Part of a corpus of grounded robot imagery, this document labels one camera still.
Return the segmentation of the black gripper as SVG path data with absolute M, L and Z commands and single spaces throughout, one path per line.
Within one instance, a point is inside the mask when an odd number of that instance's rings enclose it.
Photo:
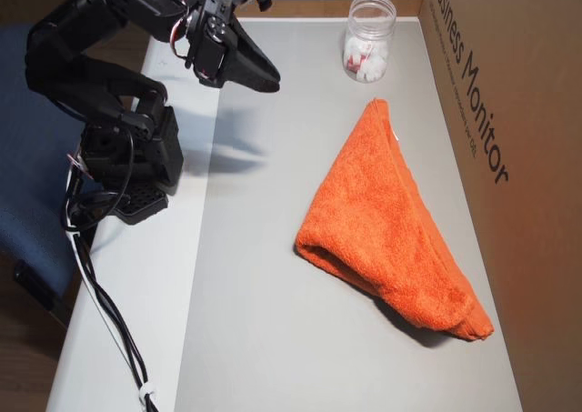
M 229 28 L 236 36 L 236 50 Z M 185 67 L 191 69 L 199 83 L 222 87 L 233 82 L 259 93 L 276 93 L 280 74 L 271 60 L 254 42 L 235 17 L 232 4 L 226 0 L 201 0 L 186 19 Z

